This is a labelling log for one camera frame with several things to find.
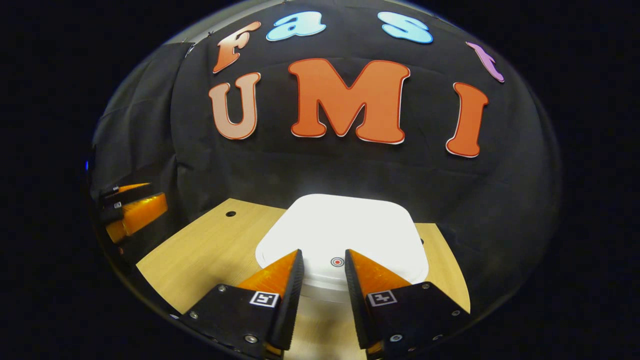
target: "light blue letter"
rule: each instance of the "light blue letter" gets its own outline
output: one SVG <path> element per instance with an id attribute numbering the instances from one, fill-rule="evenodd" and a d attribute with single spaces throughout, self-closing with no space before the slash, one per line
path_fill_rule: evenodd
<path id="1" fill-rule="evenodd" d="M 301 12 L 283 17 L 273 24 L 277 28 L 269 31 L 267 40 L 278 41 L 293 35 L 307 37 L 317 34 L 326 28 L 326 25 L 320 24 L 320 18 L 322 14 L 319 12 Z"/>
<path id="2" fill-rule="evenodd" d="M 413 17 L 398 13 L 381 12 L 378 14 L 378 18 L 386 22 L 386 24 L 382 25 L 382 30 L 394 38 L 405 38 L 421 44 L 428 44 L 433 41 L 433 37 L 427 32 L 429 28 Z"/>

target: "screw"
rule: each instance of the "screw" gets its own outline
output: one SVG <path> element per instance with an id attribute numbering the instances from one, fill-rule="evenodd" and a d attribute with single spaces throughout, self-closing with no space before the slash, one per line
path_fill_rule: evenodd
<path id="1" fill-rule="evenodd" d="M 246 336 L 244 337 L 244 340 L 245 340 L 246 342 L 248 342 L 248 343 L 251 343 L 251 344 L 255 344 L 255 343 L 257 343 L 257 342 L 258 342 L 258 338 L 256 338 L 256 337 L 255 337 L 255 336 L 253 336 L 253 335 L 246 335 Z"/>

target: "wooden tabletop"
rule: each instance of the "wooden tabletop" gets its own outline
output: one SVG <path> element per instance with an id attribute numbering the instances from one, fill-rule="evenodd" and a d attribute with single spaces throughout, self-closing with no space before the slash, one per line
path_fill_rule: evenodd
<path id="1" fill-rule="evenodd" d="M 236 215 L 228 217 L 229 211 Z M 255 248 L 284 214 L 272 208 L 228 199 L 167 239 L 137 264 L 169 304 L 181 313 L 215 285 L 232 286 L 262 270 Z M 470 313 L 462 271 L 435 224 L 415 224 L 424 240 L 430 281 Z M 365 360 L 355 332 L 351 304 L 300 297 L 290 360 Z"/>

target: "letter m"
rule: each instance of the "letter m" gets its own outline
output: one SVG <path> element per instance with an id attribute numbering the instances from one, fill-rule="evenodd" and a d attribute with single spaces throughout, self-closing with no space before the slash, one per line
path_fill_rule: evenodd
<path id="1" fill-rule="evenodd" d="M 318 119 L 322 106 L 338 136 L 347 134 L 365 108 L 364 120 L 356 128 L 362 140 L 397 144 L 404 141 L 400 129 L 400 100 L 409 68 L 392 61 L 368 63 L 351 87 L 329 61 L 307 59 L 292 63 L 289 72 L 298 77 L 298 122 L 291 127 L 293 135 L 319 138 L 326 125 Z"/>

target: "red target sticker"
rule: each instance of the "red target sticker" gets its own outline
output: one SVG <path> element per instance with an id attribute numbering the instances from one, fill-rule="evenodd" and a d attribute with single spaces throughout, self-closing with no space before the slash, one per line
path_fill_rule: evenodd
<path id="1" fill-rule="evenodd" d="M 331 265 L 339 268 L 340 266 L 344 265 L 344 260 L 342 258 L 333 258 L 331 259 Z"/>

